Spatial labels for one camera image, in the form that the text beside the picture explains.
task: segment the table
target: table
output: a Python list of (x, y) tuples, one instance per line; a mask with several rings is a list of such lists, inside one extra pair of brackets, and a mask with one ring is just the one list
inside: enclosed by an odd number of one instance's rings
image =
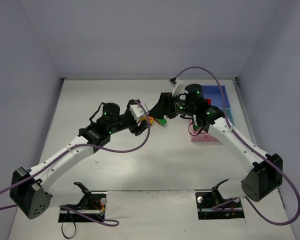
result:
[[(183, 80), (187, 84), (215, 85), (213, 80)], [(221, 80), (231, 106), (234, 124), (250, 138), (245, 116), (232, 80)], [(50, 127), (41, 162), (69, 143), (100, 102), (117, 103), (121, 112), (130, 99), (151, 109), (161, 92), (170, 92), (164, 80), (66, 80)], [(111, 136), (108, 148), (126, 150), (140, 144), (128, 130)], [(239, 161), (219, 142), (191, 142), (188, 121), (168, 119), (154, 125), (147, 144), (138, 151), (119, 154), (98, 151), (81, 161), (54, 185), (63, 189), (82, 182), (90, 190), (108, 191), (106, 217), (118, 227), (78, 223), (74, 240), (89, 239), (220, 239), (293, 240), (290, 226), (273, 226), (262, 220), (243, 200), (245, 219), (198, 220), (195, 190), (208, 190), (224, 179), (245, 177)], [(278, 191), (256, 206), (273, 221), (286, 221)], [(18, 210), (9, 240), (61, 240), (59, 209), (48, 209), (28, 220)]]

